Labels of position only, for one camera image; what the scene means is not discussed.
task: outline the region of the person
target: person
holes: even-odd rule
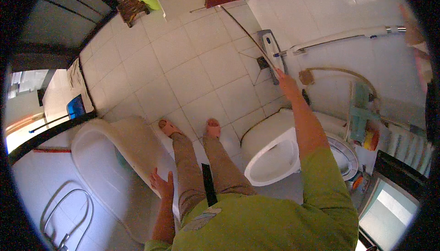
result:
[[[358,217],[324,130],[303,99],[296,81],[276,70],[280,87],[292,102],[300,152],[304,203],[257,195],[219,141],[220,126],[207,122],[203,138],[218,202],[208,208],[203,177],[191,141],[162,120],[173,139],[182,229],[175,235],[173,174],[166,182],[151,174],[162,196],[145,251],[158,250],[355,250]]]

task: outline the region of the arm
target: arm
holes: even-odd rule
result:
[[[329,147],[327,136],[316,116],[311,111],[298,89],[297,82],[281,70],[276,70],[280,87],[287,99],[292,103],[295,116],[295,131],[297,133],[300,160],[305,159],[319,147]]]
[[[157,168],[150,175],[151,187],[157,189],[161,194],[161,206],[156,223],[153,227],[152,240],[159,240],[165,243],[173,244],[174,235],[174,215],[173,215],[173,196],[174,183],[173,173],[168,173],[168,181],[166,182],[157,174]]]
[[[321,123],[303,99],[295,79],[279,69],[276,72],[281,89],[292,102],[295,116],[304,204],[317,207],[329,215],[331,211],[327,208],[354,210]]]

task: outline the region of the radiator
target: radiator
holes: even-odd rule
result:
[[[434,151],[432,144],[426,138],[396,125],[390,124],[389,130],[391,134],[387,153],[428,177]]]

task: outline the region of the green shirt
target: green shirt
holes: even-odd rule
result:
[[[355,250],[358,217],[329,148],[301,160],[304,203],[261,195],[218,195],[199,203],[182,221],[173,244],[158,250]]]

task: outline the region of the bathtub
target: bathtub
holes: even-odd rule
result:
[[[151,189],[155,167],[167,178],[176,165],[145,120],[132,116],[114,123],[94,119],[84,124],[72,142],[78,177],[101,205],[119,220],[137,242],[151,238],[160,195]],[[179,219],[177,191],[173,212]]]

